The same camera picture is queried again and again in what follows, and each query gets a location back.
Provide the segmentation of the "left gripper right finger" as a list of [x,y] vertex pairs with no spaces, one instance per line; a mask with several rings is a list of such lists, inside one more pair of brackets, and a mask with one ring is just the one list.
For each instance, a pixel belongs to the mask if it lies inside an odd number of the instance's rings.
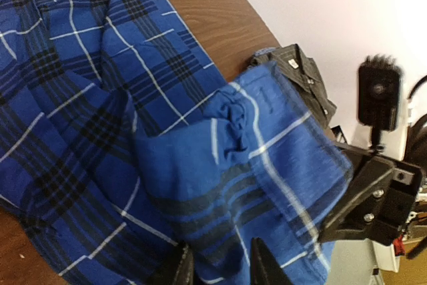
[[252,238],[250,254],[251,285],[292,285],[261,238]]

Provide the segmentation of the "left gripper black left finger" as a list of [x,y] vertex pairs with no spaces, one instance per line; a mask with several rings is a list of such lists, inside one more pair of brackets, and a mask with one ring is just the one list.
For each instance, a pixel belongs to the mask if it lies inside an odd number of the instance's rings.
[[194,256],[190,246],[179,243],[149,277],[155,285],[191,285],[194,279]]

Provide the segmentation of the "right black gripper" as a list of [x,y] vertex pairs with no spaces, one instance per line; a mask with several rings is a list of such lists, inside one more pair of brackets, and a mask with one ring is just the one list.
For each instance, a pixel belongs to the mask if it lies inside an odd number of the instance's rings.
[[369,239],[389,246],[402,234],[424,182],[424,171],[385,156],[381,134],[380,129],[371,129],[367,150],[336,144],[351,161],[354,175],[322,223],[321,243]]

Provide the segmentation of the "blue plaid long sleeve shirt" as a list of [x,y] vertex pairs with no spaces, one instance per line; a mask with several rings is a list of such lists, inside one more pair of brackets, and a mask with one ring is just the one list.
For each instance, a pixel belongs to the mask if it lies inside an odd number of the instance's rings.
[[254,238],[324,284],[351,173],[274,62],[227,83],[168,0],[1,0],[1,205],[70,284],[147,284],[180,242],[249,284]]

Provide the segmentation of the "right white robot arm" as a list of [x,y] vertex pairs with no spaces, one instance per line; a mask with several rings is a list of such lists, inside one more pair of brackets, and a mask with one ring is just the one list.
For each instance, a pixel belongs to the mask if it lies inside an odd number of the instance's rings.
[[354,173],[319,236],[320,242],[370,240],[378,267],[389,271],[399,269],[393,242],[404,235],[426,177],[420,166],[404,160],[410,144],[411,111],[403,78],[398,90],[396,111],[390,115],[395,129],[373,123],[371,146],[366,150],[337,144]]

